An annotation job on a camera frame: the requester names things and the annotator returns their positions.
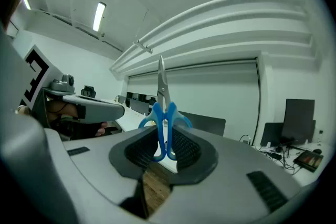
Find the wooden surface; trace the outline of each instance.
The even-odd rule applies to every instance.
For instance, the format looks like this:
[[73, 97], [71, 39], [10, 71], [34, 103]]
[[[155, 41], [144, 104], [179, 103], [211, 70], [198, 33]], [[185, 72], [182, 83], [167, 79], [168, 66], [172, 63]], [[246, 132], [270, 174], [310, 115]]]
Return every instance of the wooden surface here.
[[158, 163], [152, 162], [143, 174], [143, 189], [149, 215], [153, 214], [171, 193], [167, 178], [171, 173]]

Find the monitor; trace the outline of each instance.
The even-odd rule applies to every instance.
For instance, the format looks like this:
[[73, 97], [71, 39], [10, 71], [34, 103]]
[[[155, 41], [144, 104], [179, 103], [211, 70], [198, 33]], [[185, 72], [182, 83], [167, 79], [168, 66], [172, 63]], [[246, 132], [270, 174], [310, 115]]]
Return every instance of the monitor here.
[[[208, 116], [201, 116], [197, 114], [187, 113], [179, 111], [182, 115], [186, 116], [193, 128], [202, 130], [205, 132], [217, 134], [220, 136], [224, 135], [225, 120], [219, 118], [213, 118]], [[184, 125], [184, 122], [179, 121], [175, 123], [176, 125]]]
[[278, 146], [280, 144], [280, 137], [283, 126], [284, 125], [282, 122], [265, 123], [260, 146], [267, 146], [268, 142], [271, 143], [271, 146]]
[[141, 114], [145, 113], [146, 116], [148, 115], [148, 111], [149, 111], [149, 104], [145, 103], [145, 102], [141, 102], [135, 99], [131, 99], [130, 100], [130, 108], [132, 110], [135, 110]]
[[303, 144], [311, 138], [315, 100], [287, 99], [280, 142]]
[[121, 103], [121, 104], [124, 104], [124, 102], [126, 102], [126, 97], [118, 95], [118, 102]]

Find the ceiling light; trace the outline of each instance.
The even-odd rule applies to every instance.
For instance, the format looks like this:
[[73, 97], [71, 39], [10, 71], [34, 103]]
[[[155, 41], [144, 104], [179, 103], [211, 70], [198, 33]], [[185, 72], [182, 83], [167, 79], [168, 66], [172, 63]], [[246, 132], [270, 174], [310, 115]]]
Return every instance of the ceiling light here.
[[30, 4], [29, 4], [28, 0], [23, 0], [23, 2], [25, 3], [26, 7], [27, 7], [28, 9], [30, 9]]
[[101, 17], [103, 16], [105, 7], [106, 7], [106, 4], [104, 4], [103, 2], [98, 3], [95, 20], [93, 21], [94, 31], [98, 32], [99, 30], [100, 20], [101, 20]]

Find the scissors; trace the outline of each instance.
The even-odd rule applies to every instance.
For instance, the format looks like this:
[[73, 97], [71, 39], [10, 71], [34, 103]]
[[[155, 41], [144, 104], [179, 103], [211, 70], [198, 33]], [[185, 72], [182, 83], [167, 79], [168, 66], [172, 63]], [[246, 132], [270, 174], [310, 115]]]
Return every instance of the scissors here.
[[[174, 102], [171, 102], [166, 71], [164, 67], [163, 58], [160, 55], [159, 58], [159, 76], [158, 76], [158, 85], [157, 85], [157, 103], [154, 104], [151, 113], [145, 117], [139, 125], [139, 128], [145, 126], [148, 121], [154, 121], [157, 126], [157, 136], [159, 140], [159, 145], [161, 149], [160, 156], [154, 156], [153, 161], [159, 162], [163, 160], [163, 158], [168, 156], [169, 159], [176, 161], [176, 156], [172, 154], [172, 138], [173, 138], [173, 125], [176, 120], [182, 120], [186, 123], [186, 125], [192, 128], [192, 124], [190, 120], [178, 112], [177, 107]], [[166, 111], [163, 112], [163, 98], [166, 104]], [[168, 121], [168, 137], [167, 137], [167, 149], [164, 145], [164, 136], [163, 136], [163, 126], [162, 122], [164, 120]]]

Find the white desk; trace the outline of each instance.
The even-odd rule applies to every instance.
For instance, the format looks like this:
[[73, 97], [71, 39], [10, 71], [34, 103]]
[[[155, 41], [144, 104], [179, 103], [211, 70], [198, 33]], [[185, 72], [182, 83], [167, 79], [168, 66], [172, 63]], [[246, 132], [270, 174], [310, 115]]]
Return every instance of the white desk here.
[[[287, 152], [285, 153], [285, 160], [286, 162], [294, 167], [297, 167], [295, 169], [295, 172], [298, 171], [296, 174], [293, 175], [293, 178], [300, 184], [300, 186], [306, 186], [310, 183], [315, 182], [318, 177], [321, 175], [322, 171], [324, 170], [324, 168], [327, 166], [328, 162], [330, 161], [330, 159], [332, 158], [333, 154], [334, 154], [334, 148], [324, 144], [324, 143], [308, 143], [306, 145], [295, 145], [295, 147], [300, 147], [300, 148], [307, 148], [309, 150], [315, 150], [317, 148], [322, 150], [321, 155], [323, 155], [323, 159], [322, 162], [320, 163], [319, 167], [316, 169], [315, 172], [310, 172], [304, 168], [301, 168], [300, 171], [298, 171], [299, 166], [297, 164], [294, 164], [294, 159], [296, 159], [303, 151], [300, 150], [296, 150], [294, 148], [291, 148], [289, 151], [289, 157], [287, 158]], [[261, 151], [272, 151], [274, 148], [262, 148]], [[282, 166], [281, 162], [276, 161], [276, 164], [278, 164], [279, 166]], [[285, 170], [288, 173], [292, 174], [293, 171], [290, 170]]]
[[[102, 99], [102, 101], [109, 102], [112, 104], [120, 104], [120, 103], [117, 103], [111, 100]], [[127, 106], [124, 106], [124, 108], [125, 108], [124, 116], [122, 116], [120, 119], [117, 119], [116, 122], [120, 125], [120, 127], [122, 128], [124, 132], [137, 129], [139, 127], [140, 122], [145, 118], [145, 116], [138, 113], [137, 111], [134, 111], [128, 108]], [[145, 126], [151, 126], [151, 122], [146, 123]], [[167, 134], [168, 134], [167, 127], [163, 127], [163, 136], [164, 136], [165, 141], [167, 140]], [[159, 156], [160, 153], [161, 153], [161, 150], [160, 150], [160, 146], [158, 142], [158, 149], [155, 152], [154, 156]], [[167, 155], [162, 161], [159, 162], [159, 164], [161, 164], [163, 167], [165, 167], [169, 171], [175, 174], [177, 173], [177, 168], [176, 168], [177, 162], [169, 159]]]

